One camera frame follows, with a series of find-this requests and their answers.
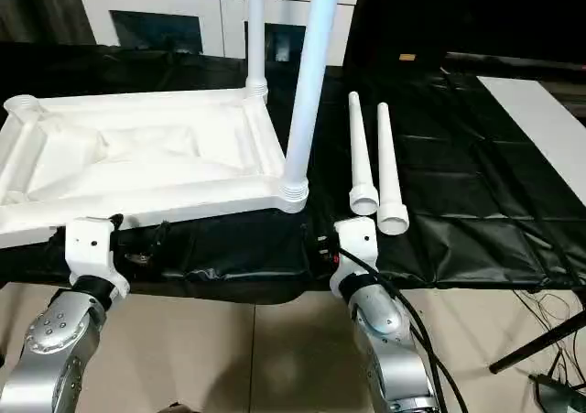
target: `white cabinet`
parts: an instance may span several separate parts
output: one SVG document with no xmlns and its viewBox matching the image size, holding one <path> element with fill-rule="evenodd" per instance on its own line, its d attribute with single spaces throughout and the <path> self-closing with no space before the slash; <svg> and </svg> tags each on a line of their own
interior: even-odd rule
<svg viewBox="0 0 586 413">
<path fill-rule="evenodd" d="M 247 0 L 82 0 L 99 44 L 246 57 Z M 342 65 L 356 0 L 338 0 L 328 65 Z M 295 60 L 310 0 L 265 0 L 268 60 Z"/>
<path fill-rule="evenodd" d="M 222 6 L 222 28 L 224 52 L 228 58 L 245 58 L 246 57 L 246 35 L 245 24 L 248 15 L 246 8 L 248 0 L 220 0 Z M 279 43 L 282 46 L 274 46 L 269 58 L 279 60 L 279 49 L 284 50 L 281 54 L 282 60 L 290 57 L 291 48 L 300 52 L 300 46 L 303 41 L 302 30 L 287 31 L 284 26 L 305 27 L 309 20 L 310 2 L 295 0 L 265 0 L 265 23 L 267 36 L 270 43 Z M 333 31 L 331 32 L 330 49 L 328 51 L 328 65 L 342 65 L 344 53 L 346 52 L 346 42 L 350 32 L 354 7 L 352 5 L 338 5 L 336 17 L 334 19 Z"/>
<path fill-rule="evenodd" d="M 98 44 L 135 47 L 136 45 L 125 45 L 120 37 L 132 39 L 132 27 L 147 27 L 152 23 L 152 20 L 148 20 L 148 15 L 158 18 L 166 16 L 166 26 L 171 27 L 167 28 L 167 32 L 174 29 L 178 33 L 182 31 L 183 37 L 195 36 L 201 43 L 202 54 L 223 56 L 220 0 L 82 1 Z M 181 20 L 181 16 L 187 16 L 189 19 Z M 119 29 L 116 29 L 116 22 L 119 22 Z"/>
</svg>

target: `wire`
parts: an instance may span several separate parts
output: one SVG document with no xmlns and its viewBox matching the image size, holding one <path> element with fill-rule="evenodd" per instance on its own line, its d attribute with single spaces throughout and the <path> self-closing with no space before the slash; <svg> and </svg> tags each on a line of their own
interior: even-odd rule
<svg viewBox="0 0 586 413">
<path fill-rule="evenodd" d="M 435 386 L 435 389 L 436 389 L 436 398 L 438 399 L 439 409 L 444 413 L 448 413 L 448 409 L 446 407 L 446 401 L 443 396 L 443 390 L 441 388 L 441 381 L 440 381 L 440 375 L 438 374 L 438 367 L 442 371 L 442 373 L 446 376 L 446 379 L 448 380 L 448 383 L 450 384 L 451 389 L 454 392 L 454 395 L 458 399 L 458 404 L 460 405 L 460 409 L 461 409 L 462 413 L 468 413 L 468 408 L 466 407 L 466 403 L 464 402 L 464 399 L 461 395 L 460 389 L 458 388 L 455 381 L 451 377 L 446 366 L 441 363 L 440 359 L 433 351 L 431 339 L 429 338 L 429 334 L 428 334 L 428 331 L 425 327 L 425 324 L 423 323 L 423 321 L 419 317 L 419 314 L 416 311 L 416 309 L 413 307 L 413 305 L 411 305 L 409 300 L 407 300 L 407 298 L 401 293 L 401 291 L 399 291 L 399 289 L 397 287 L 395 287 L 395 285 L 393 285 L 393 283 L 389 279 L 384 277 L 382 274 L 380 274 L 378 271 L 376 271 L 374 268 L 372 268 L 370 265 L 368 265 L 362 259 L 353 255 L 352 253 L 349 253 L 348 251 L 344 250 L 343 248 L 340 248 L 340 253 L 345 255 L 346 257 L 348 257 L 354 263 L 358 264 L 359 266 L 364 268 L 368 273 L 370 273 L 372 276 L 374 276 L 377 279 L 377 281 L 383 286 L 383 288 L 385 288 L 385 290 L 392 297 L 397 298 L 403 304 L 403 306 L 405 306 L 405 308 L 409 311 L 409 314 L 411 314 L 413 321 L 415 322 L 415 324 L 417 324 L 418 329 L 420 331 L 420 335 L 416 335 L 415 333 L 414 333 L 414 335 L 416 335 L 416 338 L 418 338 L 418 341 L 421 343 L 421 345 L 423 346 L 425 351 L 428 353 L 430 371 L 431 371 L 431 379 L 433 380 L 433 385 Z"/>
<path fill-rule="evenodd" d="M 539 315 L 537 315 L 537 313 L 527 304 L 526 301 L 523 300 L 523 298 L 521 298 L 521 296 L 519 296 L 516 291 L 513 289 L 513 294 L 515 294 L 515 297 L 517 297 L 519 299 L 519 301 L 523 304 L 523 306 L 526 307 L 526 309 L 531 312 L 533 314 L 533 316 L 535 317 L 535 319 L 537 321 L 539 321 L 539 324 L 541 324 L 541 327 L 545 330 L 545 331 L 550 331 L 551 330 L 551 324 L 549 324 L 548 319 L 544 316 L 543 312 L 541 312 L 541 315 L 543 316 L 543 318 L 545 320 L 542 320 L 541 317 L 539 317 Z M 524 294 L 526 297 L 528 297 L 530 300 L 535 301 L 538 305 L 540 305 L 540 301 L 538 301 L 537 299 L 534 299 L 526 294 Z M 566 379 L 566 383 L 568 382 L 568 364 L 566 363 L 566 357 L 564 356 L 564 352 L 566 354 L 568 354 L 568 351 L 565 349 L 565 347 L 562 347 L 559 342 L 556 343 L 556 345 L 558 346 L 558 350 L 562 352 L 561 354 L 561 359 L 563 361 L 563 365 L 564 365 L 564 376 Z"/>
<path fill-rule="evenodd" d="M 564 300 L 560 296 L 556 296 L 555 294 L 547 293 L 543 297 L 541 297 L 540 299 L 536 299 L 535 297 L 529 295 L 528 293 L 523 292 L 522 295 L 524 297 L 533 301 L 537 305 L 537 309 L 539 310 L 539 313 L 541 314 L 541 316 L 539 316 L 532 308 L 529 307 L 529 305 L 525 302 L 525 300 L 523 298 L 521 298 L 521 296 L 519 296 L 519 294 L 517 294 L 514 290 L 513 290 L 513 293 L 519 299 L 519 301 L 521 303 L 523 303 L 523 305 L 527 308 L 527 310 L 529 310 L 533 314 L 535 319 L 537 321 L 539 321 L 539 324 L 541 324 L 541 326 L 543 327 L 543 329 L 545 331 L 550 331 L 552 329 L 552 324 L 549 321 L 548 316 L 552 317 L 553 319 L 556 319 L 558 321 L 566 321 L 570 317 L 570 305 L 568 304 L 568 302 L 566 300 Z M 549 312 L 545 308 L 543 301 L 548 297 L 553 298 L 553 299 L 557 299 L 557 300 L 561 301 L 566 306 L 567 315 L 565 318 L 560 318 L 560 317 L 554 316 L 551 312 Z M 578 334 L 578 331 L 575 331 L 574 332 L 573 346 L 575 346 L 575 339 L 576 339 L 577 334 Z M 568 364 L 566 362 L 566 356 L 568 357 L 568 360 L 570 361 L 570 363 L 572 364 L 574 369 L 576 369 L 576 374 L 580 377 L 580 380 L 582 381 L 582 383 L 586 384 L 586 378 L 584 378 L 584 373 L 582 372 L 580 364 L 578 363 L 578 358 L 576 355 L 575 347 L 572 347 L 572 353 L 569 353 L 568 347 L 563 340 L 560 340 L 559 342 L 557 342 L 556 345 L 558 346 L 558 350 L 561 350 L 565 353 L 565 355 L 563 354 L 561 356 L 561 359 L 563 360 L 563 364 L 565 367 L 566 384 L 570 383 L 570 380 L 568 379 Z"/>
<path fill-rule="evenodd" d="M 411 333 L 413 333 L 413 336 L 418 339 L 418 342 L 421 345 L 423 345 L 423 338 L 421 337 L 421 334 L 417 331 L 415 326 L 411 325 L 410 330 Z M 451 377 L 448 368 L 443 364 L 443 362 L 438 358 L 436 354 L 428 353 L 428 357 L 430 360 L 433 360 L 435 362 L 435 364 L 439 367 L 443 375 L 448 380 L 448 384 L 450 384 L 454 392 L 454 395 L 456 396 L 456 399 L 458 399 L 458 404 L 460 405 L 462 413 L 467 413 L 468 409 L 466 407 L 466 402 L 464 401 L 464 398 L 462 397 L 460 390 L 458 390 L 458 385 L 456 384 L 456 381 L 454 381 L 454 378 Z"/>
</svg>

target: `table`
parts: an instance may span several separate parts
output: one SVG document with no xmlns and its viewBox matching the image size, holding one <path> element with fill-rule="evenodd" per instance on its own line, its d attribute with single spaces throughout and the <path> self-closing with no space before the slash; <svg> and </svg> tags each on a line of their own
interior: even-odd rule
<svg viewBox="0 0 586 413">
<path fill-rule="evenodd" d="M 109 92 L 232 88 L 241 60 L 105 47 L 0 45 L 2 100 Z M 297 82 L 271 63 L 268 110 L 281 146 Z M 387 102 L 411 227 L 378 235 L 379 268 L 401 288 L 580 288 L 586 279 L 586 208 L 475 76 L 440 71 L 329 69 L 309 163 L 306 210 L 173 223 L 152 263 L 156 228 L 121 233 L 117 265 L 133 292 L 278 303 L 325 289 L 331 268 L 312 243 L 351 215 L 347 93 L 358 91 L 377 173 L 377 103 Z M 67 283 L 62 241 L 0 251 L 0 280 Z"/>
</svg>

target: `black cloth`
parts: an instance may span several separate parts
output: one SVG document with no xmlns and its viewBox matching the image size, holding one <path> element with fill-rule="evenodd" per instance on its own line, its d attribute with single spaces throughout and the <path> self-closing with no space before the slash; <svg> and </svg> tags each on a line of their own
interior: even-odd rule
<svg viewBox="0 0 586 413">
<path fill-rule="evenodd" d="M 104 47 L 0 44 L 4 100 L 244 86 L 240 60 Z M 298 70 L 268 64 L 268 112 L 287 145 Z M 120 233 L 133 292 L 256 303 L 325 289 L 314 242 L 352 216 L 347 94 L 361 96 L 374 179 L 376 104 L 392 115 L 409 230 L 379 234 L 378 267 L 401 288 L 578 288 L 586 208 L 474 76 L 328 69 L 301 213 L 238 213 Z M 131 254 L 149 252 L 139 265 Z M 0 251 L 0 281 L 66 283 L 62 237 Z"/>
</svg>

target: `white plastic tube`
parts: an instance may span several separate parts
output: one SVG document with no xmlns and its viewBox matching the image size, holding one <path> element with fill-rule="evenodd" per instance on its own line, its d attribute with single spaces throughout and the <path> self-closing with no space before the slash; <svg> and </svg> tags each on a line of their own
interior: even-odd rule
<svg viewBox="0 0 586 413">
<path fill-rule="evenodd" d="M 352 151 L 352 190 L 350 208 L 356 214 L 367 216 L 378 209 L 378 191 L 374 188 L 373 174 L 366 147 L 363 113 L 358 92 L 348 94 L 350 108 L 350 147 Z"/>
<path fill-rule="evenodd" d="M 287 198 L 308 195 L 308 162 L 338 0 L 311 0 L 283 173 Z"/>
<path fill-rule="evenodd" d="M 249 97 L 266 97 L 265 78 L 265 0 L 248 0 L 248 77 Z"/>
<path fill-rule="evenodd" d="M 401 199 L 391 118 L 386 103 L 378 105 L 378 188 L 381 193 L 381 205 L 376 214 L 378 229 L 389 235 L 404 233 L 409 228 L 409 215 Z"/>
</svg>

